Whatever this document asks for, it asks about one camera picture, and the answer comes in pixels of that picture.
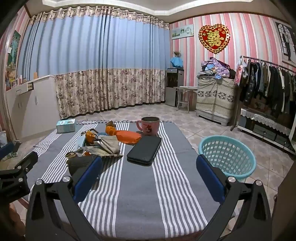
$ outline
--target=blue curtain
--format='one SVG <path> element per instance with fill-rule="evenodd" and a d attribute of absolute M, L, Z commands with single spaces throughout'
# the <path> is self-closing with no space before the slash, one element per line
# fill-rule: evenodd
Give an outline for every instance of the blue curtain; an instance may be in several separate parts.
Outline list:
<path fill-rule="evenodd" d="M 159 69 L 170 66 L 168 29 L 111 15 L 37 20 L 24 35 L 17 75 L 27 80 L 89 69 Z"/>

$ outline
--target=beige cloth bag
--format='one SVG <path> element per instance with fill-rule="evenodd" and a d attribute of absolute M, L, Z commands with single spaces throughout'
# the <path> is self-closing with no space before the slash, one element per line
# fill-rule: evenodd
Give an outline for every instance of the beige cloth bag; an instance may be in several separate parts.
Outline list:
<path fill-rule="evenodd" d="M 94 141 L 94 144 L 101 146 L 109 154 L 118 153 L 120 150 L 119 141 L 116 136 L 98 136 L 98 141 Z"/>

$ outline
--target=pink striped wall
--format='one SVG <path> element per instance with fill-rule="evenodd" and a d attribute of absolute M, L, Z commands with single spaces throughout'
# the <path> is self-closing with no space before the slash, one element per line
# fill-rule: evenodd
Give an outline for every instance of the pink striped wall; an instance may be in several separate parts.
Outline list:
<path fill-rule="evenodd" d="M 17 19 L 14 25 L 15 29 L 13 30 L 13 32 L 16 30 L 21 35 L 20 44 L 17 51 L 17 62 L 20 54 L 20 47 L 22 46 L 22 40 L 24 38 L 24 34 L 28 26 L 28 23 L 29 23 L 29 15 L 27 14 L 25 8 L 22 7 L 17 13 Z"/>
<path fill-rule="evenodd" d="M 219 54 L 208 51 L 199 41 L 198 32 L 204 25 L 224 24 L 231 38 L 228 46 Z M 241 55 L 260 58 L 283 65 L 294 71 L 295 67 L 282 62 L 280 41 L 273 19 L 248 13 L 220 13 L 182 20 L 170 25 L 170 29 L 194 25 L 194 36 L 171 40 L 171 56 L 181 52 L 185 76 L 184 85 L 196 85 L 196 75 L 201 70 L 201 62 L 215 57 L 230 65 L 232 69 Z"/>

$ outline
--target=striped tablecloth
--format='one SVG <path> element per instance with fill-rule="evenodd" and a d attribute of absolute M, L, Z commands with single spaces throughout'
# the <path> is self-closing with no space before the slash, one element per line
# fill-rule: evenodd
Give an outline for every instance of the striped tablecloth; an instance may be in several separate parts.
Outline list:
<path fill-rule="evenodd" d="M 117 129 L 137 131 L 134 122 L 117 122 Z M 82 131 L 105 130 L 97 121 L 76 125 L 76 132 L 48 135 L 36 145 L 39 159 L 28 173 L 32 188 L 38 178 L 58 182 L 69 175 L 65 154 L 73 151 Z M 195 150 L 180 129 L 171 122 L 161 122 L 158 132 L 161 147 L 150 167 L 126 160 L 133 146 L 120 144 L 120 159 L 104 163 L 100 179 L 86 199 L 79 203 L 90 224 L 103 237 L 118 239 L 165 239 L 188 237 L 203 230 L 219 203 L 213 201 L 196 170 Z M 59 201 L 61 220 L 70 232 L 69 221 Z"/>

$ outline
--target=ceiling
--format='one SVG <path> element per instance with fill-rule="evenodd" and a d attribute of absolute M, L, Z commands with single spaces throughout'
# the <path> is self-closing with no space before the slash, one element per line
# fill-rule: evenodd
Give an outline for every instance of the ceiling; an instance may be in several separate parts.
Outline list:
<path fill-rule="evenodd" d="M 183 5 L 185 3 L 192 2 L 192 0 L 125 0 L 132 4 L 140 5 L 152 10 L 170 10 L 177 6 Z"/>
<path fill-rule="evenodd" d="M 215 12 L 252 12 L 286 20 L 270 0 L 29 0 L 30 14 L 76 6 L 114 6 L 156 16 L 166 22 Z"/>

